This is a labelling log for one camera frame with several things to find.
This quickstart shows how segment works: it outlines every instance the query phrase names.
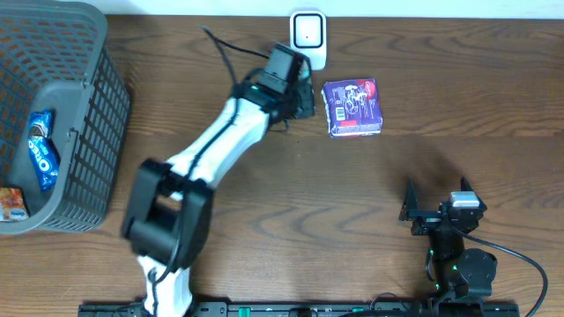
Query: purple box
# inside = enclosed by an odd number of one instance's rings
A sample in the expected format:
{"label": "purple box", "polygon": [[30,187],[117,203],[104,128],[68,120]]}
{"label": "purple box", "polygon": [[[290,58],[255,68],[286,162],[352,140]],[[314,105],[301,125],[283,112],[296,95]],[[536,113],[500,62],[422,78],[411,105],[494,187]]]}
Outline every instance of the purple box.
{"label": "purple box", "polygon": [[327,82],[321,94],[331,137],[369,136],[382,131],[382,111],[373,78]]}

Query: white background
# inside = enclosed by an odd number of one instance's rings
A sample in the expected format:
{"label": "white background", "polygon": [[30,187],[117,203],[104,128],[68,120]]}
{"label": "white background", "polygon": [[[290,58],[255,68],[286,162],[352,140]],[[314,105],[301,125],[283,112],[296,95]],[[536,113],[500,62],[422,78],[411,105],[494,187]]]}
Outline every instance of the white background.
{"label": "white background", "polygon": [[564,0],[79,1],[93,4],[106,14],[290,16],[295,10],[314,8],[329,17],[564,18]]}

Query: barcode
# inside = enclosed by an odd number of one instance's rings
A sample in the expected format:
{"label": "barcode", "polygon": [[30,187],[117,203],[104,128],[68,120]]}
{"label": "barcode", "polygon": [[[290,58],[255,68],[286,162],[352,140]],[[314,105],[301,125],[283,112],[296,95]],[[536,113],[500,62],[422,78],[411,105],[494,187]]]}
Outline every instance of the barcode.
{"label": "barcode", "polygon": [[337,121],[343,121],[345,117],[345,109],[343,107],[336,107],[335,114],[337,114]]}

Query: gray basket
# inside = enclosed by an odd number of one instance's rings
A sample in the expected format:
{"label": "gray basket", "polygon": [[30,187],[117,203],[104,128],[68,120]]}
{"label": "gray basket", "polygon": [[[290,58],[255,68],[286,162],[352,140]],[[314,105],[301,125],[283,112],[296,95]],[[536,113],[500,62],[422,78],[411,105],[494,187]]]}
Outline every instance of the gray basket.
{"label": "gray basket", "polygon": [[[89,4],[0,0],[0,185],[22,188],[31,214],[0,233],[85,232],[106,217],[130,114],[107,31]],[[61,158],[46,193],[27,147],[30,113],[44,109]]]}

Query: wooden table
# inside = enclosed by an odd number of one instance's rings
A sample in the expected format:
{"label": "wooden table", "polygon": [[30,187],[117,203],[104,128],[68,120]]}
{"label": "wooden table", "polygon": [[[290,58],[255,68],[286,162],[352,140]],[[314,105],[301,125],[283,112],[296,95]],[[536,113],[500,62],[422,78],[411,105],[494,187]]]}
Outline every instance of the wooden table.
{"label": "wooden table", "polygon": [[[145,279],[119,228],[136,166],[165,159],[215,119],[230,82],[197,28],[267,52],[287,18],[109,17],[108,47],[136,87],[106,222],[86,234],[0,239],[0,315],[76,316],[90,301],[129,302]],[[269,133],[220,184],[211,233],[193,269],[196,293],[232,300],[370,300],[433,289],[427,239],[399,223],[406,178],[425,206],[465,175],[489,206],[474,234],[537,260],[550,288],[539,316],[564,305],[564,21],[330,18],[329,60],[314,74],[318,114]],[[263,65],[228,52],[237,74]],[[374,77],[380,136],[330,139],[325,81]],[[471,242],[467,247],[476,247]],[[499,260],[493,299],[524,315],[539,273]]]}

